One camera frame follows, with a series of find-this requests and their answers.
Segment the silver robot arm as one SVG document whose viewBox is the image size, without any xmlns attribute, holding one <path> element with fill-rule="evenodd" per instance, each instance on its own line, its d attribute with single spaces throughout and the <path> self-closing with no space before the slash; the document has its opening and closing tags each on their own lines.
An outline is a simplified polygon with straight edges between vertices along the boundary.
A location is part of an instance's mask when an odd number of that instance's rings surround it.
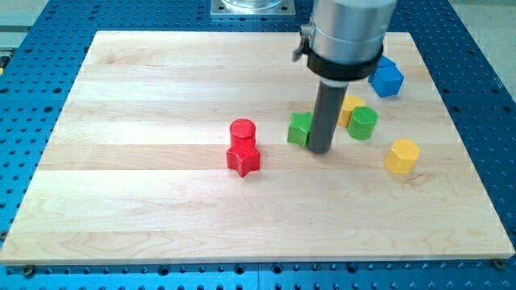
<svg viewBox="0 0 516 290">
<path fill-rule="evenodd" d="M 297 61 L 331 81 L 356 81 L 375 72 L 396 0 L 316 0 L 300 44 Z"/>
</svg>

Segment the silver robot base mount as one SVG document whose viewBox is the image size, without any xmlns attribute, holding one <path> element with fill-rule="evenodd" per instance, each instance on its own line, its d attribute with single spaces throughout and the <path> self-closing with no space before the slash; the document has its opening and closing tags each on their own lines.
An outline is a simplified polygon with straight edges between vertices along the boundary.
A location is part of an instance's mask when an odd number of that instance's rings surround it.
<svg viewBox="0 0 516 290">
<path fill-rule="evenodd" d="M 210 14 L 232 15 L 295 15 L 294 0 L 211 0 Z"/>
</svg>

